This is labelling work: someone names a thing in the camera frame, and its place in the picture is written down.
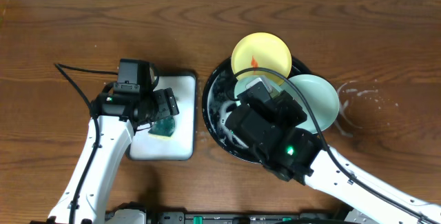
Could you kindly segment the light green plate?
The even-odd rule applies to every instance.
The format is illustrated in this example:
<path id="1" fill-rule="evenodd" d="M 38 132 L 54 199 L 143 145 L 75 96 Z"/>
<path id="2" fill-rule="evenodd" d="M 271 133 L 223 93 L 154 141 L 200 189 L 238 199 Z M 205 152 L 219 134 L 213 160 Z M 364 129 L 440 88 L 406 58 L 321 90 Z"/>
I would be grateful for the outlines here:
<path id="1" fill-rule="evenodd" d="M 321 131 L 336 120 L 340 101 L 335 88 L 327 80 L 312 74 L 302 74 L 289 79 L 307 100 Z"/>
<path id="2" fill-rule="evenodd" d="M 261 82 L 265 86 L 268 93 L 270 94 L 280 91 L 280 86 L 272 80 L 268 79 L 266 76 L 252 75 L 249 77 L 245 77 L 236 83 L 234 87 L 234 96 L 238 98 L 239 94 L 243 93 L 244 91 L 248 90 L 250 87 L 259 82 Z"/>

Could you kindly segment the green sponge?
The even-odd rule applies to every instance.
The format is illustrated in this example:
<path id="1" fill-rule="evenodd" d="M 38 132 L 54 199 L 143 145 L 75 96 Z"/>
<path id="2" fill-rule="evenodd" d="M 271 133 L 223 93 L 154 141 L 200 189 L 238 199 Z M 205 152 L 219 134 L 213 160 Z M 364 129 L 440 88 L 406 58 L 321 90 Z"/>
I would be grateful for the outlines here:
<path id="1" fill-rule="evenodd" d="M 173 116 L 156 121 L 148 133 L 161 139 L 171 138 L 176 129 L 176 121 Z"/>

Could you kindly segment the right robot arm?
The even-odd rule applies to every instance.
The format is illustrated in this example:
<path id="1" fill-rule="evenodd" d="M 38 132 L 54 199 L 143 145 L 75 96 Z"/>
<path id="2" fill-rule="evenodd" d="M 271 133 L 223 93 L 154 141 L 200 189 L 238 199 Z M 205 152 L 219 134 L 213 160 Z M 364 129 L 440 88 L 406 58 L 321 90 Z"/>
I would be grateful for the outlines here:
<path id="1" fill-rule="evenodd" d="M 239 94 L 240 105 L 226 126 L 249 153 L 283 181 L 329 194 L 377 223 L 439 223 L 440 206 L 414 198 L 372 176 L 329 146 L 321 130 L 300 128 L 316 116 L 304 96 L 287 92 L 272 97 L 263 88 Z"/>

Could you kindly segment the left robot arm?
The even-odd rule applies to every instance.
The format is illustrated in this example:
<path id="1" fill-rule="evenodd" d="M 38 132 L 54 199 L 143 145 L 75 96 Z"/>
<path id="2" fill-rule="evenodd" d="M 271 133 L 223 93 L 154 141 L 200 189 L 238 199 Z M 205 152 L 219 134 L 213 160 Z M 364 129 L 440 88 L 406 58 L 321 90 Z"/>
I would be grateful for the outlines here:
<path id="1" fill-rule="evenodd" d="M 171 138 L 157 128 L 178 115 L 171 88 L 104 90 L 90 102 L 91 119 L 83 151 L 70 182 L 49 213 L 47 223 L 104 223 L 107 202 L 125 154 L 138 160 L 158 158 L 159 141 Z"/>

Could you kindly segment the yellow plate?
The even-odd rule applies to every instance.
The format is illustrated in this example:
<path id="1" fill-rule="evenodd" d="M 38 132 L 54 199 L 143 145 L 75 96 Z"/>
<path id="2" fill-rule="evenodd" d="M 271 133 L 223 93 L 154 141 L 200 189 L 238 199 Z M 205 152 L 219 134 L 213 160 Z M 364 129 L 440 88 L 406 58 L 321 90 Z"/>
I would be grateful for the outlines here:
<path id="1" fill-rule="evenodd" d="M 292 58 L 285 42 L 274 34 L 257 32 L 242 38 L 232 52 L 234 74 L 247 68 L 268 68 L 289 76 Z"/>

